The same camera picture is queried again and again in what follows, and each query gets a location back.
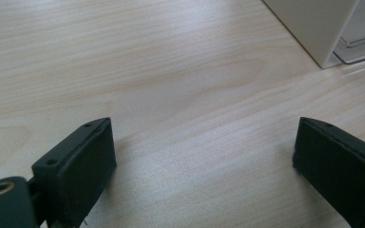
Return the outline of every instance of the clamp jaw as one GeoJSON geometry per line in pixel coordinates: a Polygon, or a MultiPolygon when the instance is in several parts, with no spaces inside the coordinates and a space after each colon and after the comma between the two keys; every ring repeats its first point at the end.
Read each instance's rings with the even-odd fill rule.
{"type": "Polygon", "coordinates": [[[293,165],[353,228],[365,228],[364,141],[330,123],[301,118],[293,165]]]}
{"type": "Polygon", "coordinates": [[[79,227],[116,166],[111,120],[80,126],[31,167],[31,180],[0,180],[0,227],[79,227]]]}

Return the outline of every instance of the wood grain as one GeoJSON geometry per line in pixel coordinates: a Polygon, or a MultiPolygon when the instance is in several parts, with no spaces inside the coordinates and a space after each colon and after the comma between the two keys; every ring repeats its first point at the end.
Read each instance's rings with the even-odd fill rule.
{"type": "Polygon", "coordinates": [[[291,156],[300,116],[365,141],[365,63],[321,70],[261,1],[0,1],[0,178],[107,116],[84,226],[349,227],[291,156]]]}

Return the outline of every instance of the screw hole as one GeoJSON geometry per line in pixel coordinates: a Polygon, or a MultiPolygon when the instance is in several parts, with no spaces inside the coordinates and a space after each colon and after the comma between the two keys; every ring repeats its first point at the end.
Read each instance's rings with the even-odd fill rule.
{"type": "Polygon", "coordinates": [[[14,182],[1,182],[0,183],[0,195],[7,193],[14,187],[14,182]]]}
{"type": "Polygon", "coordinates": [[[58,161],[56,161],[56,160],[48,160],[48,161],[47,161],[47,165],[53,165],[53,164],[55,164],[56,162],[58,162],[58,161]]]}

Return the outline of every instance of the light wood surface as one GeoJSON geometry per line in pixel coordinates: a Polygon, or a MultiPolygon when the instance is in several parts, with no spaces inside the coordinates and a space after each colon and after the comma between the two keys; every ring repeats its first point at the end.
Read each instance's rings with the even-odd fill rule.
{"type": "Polygon", "coordinates": [[[349,227],[292,167],[300,116],[365,141],[365,64],[321,70],[260,0],[0,1],[0,179],[113,122],[83,227],[349,227]]]}

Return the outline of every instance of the brass grommet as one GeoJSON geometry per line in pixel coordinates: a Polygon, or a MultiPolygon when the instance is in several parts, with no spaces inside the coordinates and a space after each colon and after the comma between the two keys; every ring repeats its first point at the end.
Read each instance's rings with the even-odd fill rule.
{"type": "Polygon", "coordinates": [[[7,193],[14,187],[14,182],[0,182],[0,195],[7,193]]]}

